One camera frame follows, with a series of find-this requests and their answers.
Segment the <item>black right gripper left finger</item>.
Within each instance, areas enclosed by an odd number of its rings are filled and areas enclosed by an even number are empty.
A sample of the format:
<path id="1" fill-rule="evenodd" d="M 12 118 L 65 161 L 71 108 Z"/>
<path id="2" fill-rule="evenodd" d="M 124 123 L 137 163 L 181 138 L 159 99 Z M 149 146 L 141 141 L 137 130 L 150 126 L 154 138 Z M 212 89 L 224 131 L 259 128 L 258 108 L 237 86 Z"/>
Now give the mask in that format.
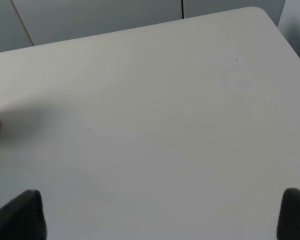
<path id="1" fill-rule="evenodd" d="M 46 240 L 40 191 L 26 190 L 0 208 L 0 240 Z"/>

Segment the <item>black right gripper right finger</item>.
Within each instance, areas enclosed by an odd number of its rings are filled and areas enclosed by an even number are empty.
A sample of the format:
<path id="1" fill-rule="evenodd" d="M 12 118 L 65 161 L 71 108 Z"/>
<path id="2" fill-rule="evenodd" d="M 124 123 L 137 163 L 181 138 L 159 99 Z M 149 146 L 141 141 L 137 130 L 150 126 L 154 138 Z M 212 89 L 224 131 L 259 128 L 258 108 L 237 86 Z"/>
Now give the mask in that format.
<path id="1" fill-rule="evenodd" d="M 283 193 L 276 238 L 300 240 L 300 190 L 297 188 L 288 188 Z"/>

